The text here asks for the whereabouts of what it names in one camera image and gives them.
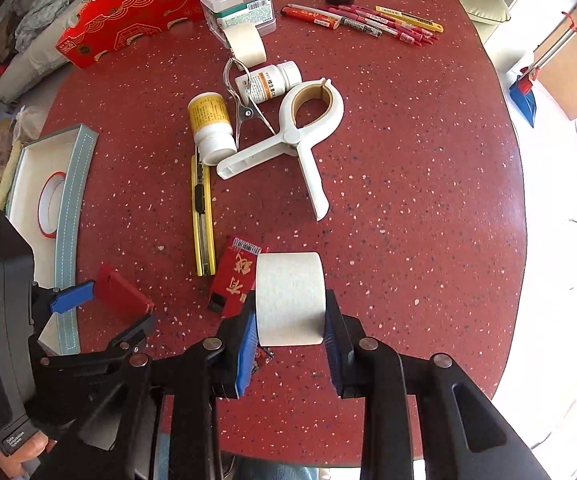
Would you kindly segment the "person's left hand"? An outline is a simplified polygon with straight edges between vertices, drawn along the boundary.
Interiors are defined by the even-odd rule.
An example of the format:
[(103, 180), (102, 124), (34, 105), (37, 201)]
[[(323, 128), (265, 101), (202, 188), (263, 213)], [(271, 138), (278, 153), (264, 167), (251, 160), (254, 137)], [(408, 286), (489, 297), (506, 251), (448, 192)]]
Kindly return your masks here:
[(9, 479), (23, 479), (27, 474), (23, 463), (37, 458), (49, 444), (50, 439), (38, 431), (13, 454), (5, 455), (0, 450), (0, 469)]

